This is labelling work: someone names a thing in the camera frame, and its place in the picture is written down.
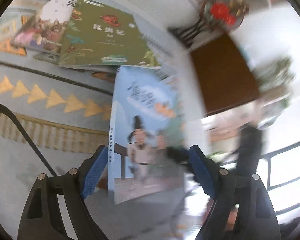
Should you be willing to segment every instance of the blue gripper pad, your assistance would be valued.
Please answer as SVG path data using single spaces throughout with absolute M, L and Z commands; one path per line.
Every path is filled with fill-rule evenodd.
M 200 150 L 199 146 L 191 146 L 191 148 L 189 149 L 189 161 L 194 169 L 194 174 L 197 176 L 204 193 L 209 195 L 211 198 L 214 198 L 216 192 L 213 177 L 215 176 L 213 176 L 213 174 L 211 175 L 208 168 L 206 167 L 206 165 L 209 165 L 210 162 Z M 216 172 L 216 175 L 218 175 L 217 169 L 214 170 L 213 168 L 211 172 Z
M 90 159 L 87 159 L 82 163 L 79 169 L 82 168 L 84 177 L 82 180 L 79 179 L 79 183 L 81 184 L 80 189 L 83 199 L 86 199 L 93 193 L 107 163 L 108 147 L 103 145 L 99 146 Z

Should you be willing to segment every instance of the black cable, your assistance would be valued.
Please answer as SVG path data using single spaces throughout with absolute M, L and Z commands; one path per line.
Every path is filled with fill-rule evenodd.
M 52 176 L 54 176 L 54 177 L 58 176 L 55 173 L 55 171 L 53 170 L 53 168 L 50 166 L 50 164 L 47 162 L 47 160 L 44 158 L 44 156 L 42 155 L 42 153 L 39 151 L 39 149 L 36 147 L 36 145 L 34 144 L 34 142 L 31 140 L 30 136 L 27 134 L 26 130 L 23 128 L 23 126 L 21 125 L 21 123 L 19 122 L 19 120 L 17 119 L 17 117 L 14 115 L 14 113 L 12 111 L 10 111 L 9 108 L 7 108 L 7 107 L 5 107 L 5 106 L 3 106 L 1 104 L 0 104 L 0 113 L 6 115 L 7 117 L 9 117 L 11 119 L 11 121 L 15 124 L 15 126 L 18 128 L 18 130 L 22 134 L 22 136 L 26 139 L 27 143 L 34 150 L 34 152 L 40 158 L 40 160 L 42 161 L 42 163 L 50 171 L 50 173 L 52 174 Z

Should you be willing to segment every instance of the black hat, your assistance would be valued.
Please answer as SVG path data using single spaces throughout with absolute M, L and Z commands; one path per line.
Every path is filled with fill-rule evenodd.
M 140 115 L 136 115 L 134 117 L 134 129 L 144 129 L 143 127 L 143 123 L 141 121 L 141 116 Z

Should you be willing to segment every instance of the blue book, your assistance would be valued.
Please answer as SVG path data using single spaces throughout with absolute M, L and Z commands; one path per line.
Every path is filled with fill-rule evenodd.
M 121 203 L 183 187 L 183 170 L 166 156 L 183 144 L 176 78 L 121 66 L 115 79 L 109 132 L 109 197 Z

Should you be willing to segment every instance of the green leaf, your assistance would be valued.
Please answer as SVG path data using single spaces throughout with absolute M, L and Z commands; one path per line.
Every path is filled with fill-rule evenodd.
M 76 31 L 76 32 L 81 32 L 77 27 L 71 27 L 72 30 Z

